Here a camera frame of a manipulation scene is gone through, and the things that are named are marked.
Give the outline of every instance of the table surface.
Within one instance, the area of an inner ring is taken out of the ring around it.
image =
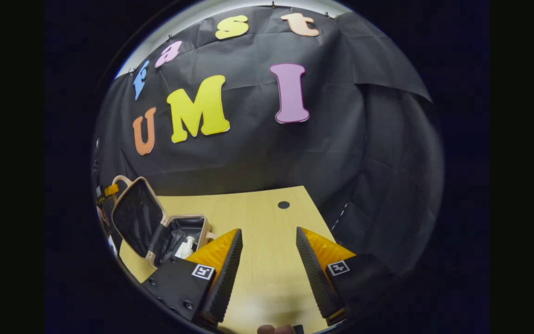
[[[246,334],[256,333],[260,325],[301,324],[305,333],[314,333],[327,327],[296,249],[296,228],[334,239],[303,186],[158,198],[167,216],[205,214],[218,236],[234,228],[242,230],[244,246],[228,309],[219,325],[222,331]],[[290,207],[280,209],[280,201]],[[126,243],[119,256],[140,282],[155,270]]]

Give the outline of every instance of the finger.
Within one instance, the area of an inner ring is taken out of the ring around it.
[[[281,326],[273,334],[294,334],[294,328],[290,325]]]
[[[271,325],[259,326],[257,329],[257,334],[273,334],[274,332],[275,328]]]

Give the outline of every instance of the letter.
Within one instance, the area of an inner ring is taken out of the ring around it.
[[[133,134],[135,136],[135,149],[141,155],[146,155],[149,152],[152,152],[154,148],[154,114],[155,108],[150,108],[146,112],[146,120],[148,121],[148,140],[144,144],[144,140],[141,138],[141,122],[144,119],[139,116],[133,121]]]
[[[169,45],[168,47],[166,47],[164,51],[162,51],[161,56],[156,61],[155,66],[160,67],[164,65],[164,63],[168,63],[169,61],[174,59],[176,55],[178,55],[178,49],[180,49],[180,45],[182,43],[183,43],[182,40],[178,40],[172,43],[171,45]]]
[[[222,110],[221,87],[224,76],[209,77],[199,85],[195,103],[191,101],[184,89],[178,89],[168,95],[166,102],[170,104],[172,114],[172,142],[187,139],[182,123],[193,137],[197,136],[199,123],[203,116],[201,133],[214,135],[229,130],[229,122],[224,118]]]
[[[302,83],[300,76],[306,72],[298,64],[275,64],[269,67],[271,73],[277,76],[277,86],[280,89],[280,111],[275,114],[279,123],[304,122],[310,117],[302,101]]]
[[[135,77],[135,80],[133,80],[133,85],[135,86],[135,100],[137,101],[137,98],[140,97],[141,90],[144,88],[144,85],[146,84],[144,82],[144,79],[146,78],[146,66],[150,63],[149,60],[146,60],[144,65],[141,67],[140,72]]]
[[[300,36],[318,36],[320,32],[316,29],[308,27],[307,22],[314,23],[310,17],[303,17],[301,13],[289,13],[284,15],[281,19],[286,19],[290,24],[290,29]]]
[[[216,37],[218,39],[225,39],[244,34],[248,31],[248,25],[243,23],[246,21],[248,21],[248,17],[244,15],[228,17],[227,19],[221,20],[220,23],[218,23]]]

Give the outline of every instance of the white bottle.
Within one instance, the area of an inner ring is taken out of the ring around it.
[[[176,254],[174,254],[174,256],[182,258],[183,260],[185,258],[188,258],[191,254],[193,254],[194,243],[195,243],[195,238],[189,235],[187,237],[187,242],[180,244],[180,247],[178,248],[178,251],[176,251]]]

